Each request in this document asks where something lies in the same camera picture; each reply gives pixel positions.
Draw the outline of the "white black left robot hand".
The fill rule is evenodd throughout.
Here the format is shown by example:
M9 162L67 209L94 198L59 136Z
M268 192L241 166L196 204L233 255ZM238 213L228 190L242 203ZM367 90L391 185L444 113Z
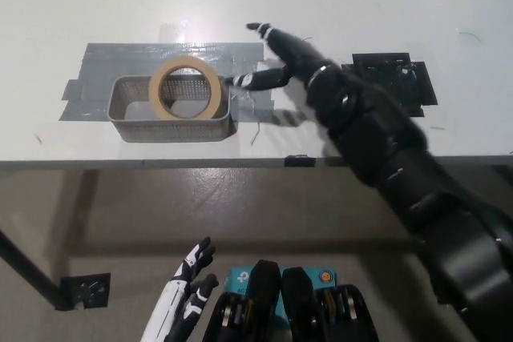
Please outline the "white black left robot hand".
M214 274L196 277L213 261L209 237L184 257L165 284L141 337L142 341L186 341L197 325L212 291L219 285Z

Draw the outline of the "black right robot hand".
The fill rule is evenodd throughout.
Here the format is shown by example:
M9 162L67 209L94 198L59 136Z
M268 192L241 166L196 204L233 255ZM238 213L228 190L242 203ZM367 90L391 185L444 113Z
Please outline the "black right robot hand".
M246 27L265 41L283 65L233 76L229 85L263 91L285 87L293 78L300 81L307 107L345 163L369 186L399 172L420 175L435 170L426 136L382 87L269 23L250 22Z

